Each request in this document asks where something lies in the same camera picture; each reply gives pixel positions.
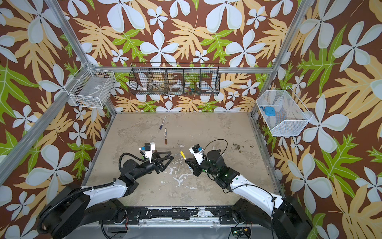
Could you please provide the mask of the blue capped marker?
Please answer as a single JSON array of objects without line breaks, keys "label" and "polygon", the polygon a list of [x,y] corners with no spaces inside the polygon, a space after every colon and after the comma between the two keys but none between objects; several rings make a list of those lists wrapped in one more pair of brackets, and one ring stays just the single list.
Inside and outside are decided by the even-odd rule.
[{"label": "blue capped marker", "polygon": [[164,116],[164,118],[163,118],[163,120],[162,120],[162,122],[161,122],[161,124],[160,124],[159,130],[162,129],[162,127],[163,127],[163,125],[164,125],[164,123],[165,123],[166,117],[167,117],[167,116]]}]

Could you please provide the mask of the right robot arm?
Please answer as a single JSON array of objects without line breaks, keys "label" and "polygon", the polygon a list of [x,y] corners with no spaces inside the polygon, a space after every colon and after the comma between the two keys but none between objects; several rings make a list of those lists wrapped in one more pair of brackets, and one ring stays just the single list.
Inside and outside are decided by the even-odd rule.
[{"label": "right robot arm", "polygon": [[198,144],[190,148],[192,158],[185,160],[195,176],[206,173],[223,189],[242,198],[232,207],[237,224],[260,225],[279,239],[306,239],[313,223],[299,202],[292,196],[273,194],[247,180],[228,167],[220,150],[205,153]]}]

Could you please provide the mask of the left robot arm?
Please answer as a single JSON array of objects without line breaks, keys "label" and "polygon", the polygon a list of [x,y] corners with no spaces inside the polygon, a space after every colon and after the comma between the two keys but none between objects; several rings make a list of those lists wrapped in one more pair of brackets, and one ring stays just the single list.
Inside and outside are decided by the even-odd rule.
[{"label": "left robot arm", "polygon": [[38,215],[37,232],[62,239],[76,228],[94,222],[123,223],[127,219],[126,207],[119,198],[132,194],[139,178],[164,172],[173,159],[169,151],[154,151],[151,160],[123,153],[118,161],[118,179],[97,186],[65,187]]}]

